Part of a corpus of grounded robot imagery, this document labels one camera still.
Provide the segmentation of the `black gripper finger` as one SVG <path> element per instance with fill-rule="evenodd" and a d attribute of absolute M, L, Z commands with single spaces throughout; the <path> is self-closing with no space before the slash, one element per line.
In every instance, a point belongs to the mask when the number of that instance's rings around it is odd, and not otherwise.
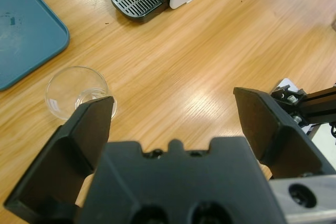
<path fill-rule="evenodd" d="M 113 104 L 107 96 L 79 105 L 38 153 L 4 208 L 28 223 L 75 223 L 78 194 L 109 138 Z"/>
<path fill-rule="evenodd" d="M 235 87 L 233 94 L 243 134 L 274 178 L 335 174 L 303 131 L 310 124 L 335 124 L 335 88 L 307 94 L 288 86 L 272 93 Z"/>

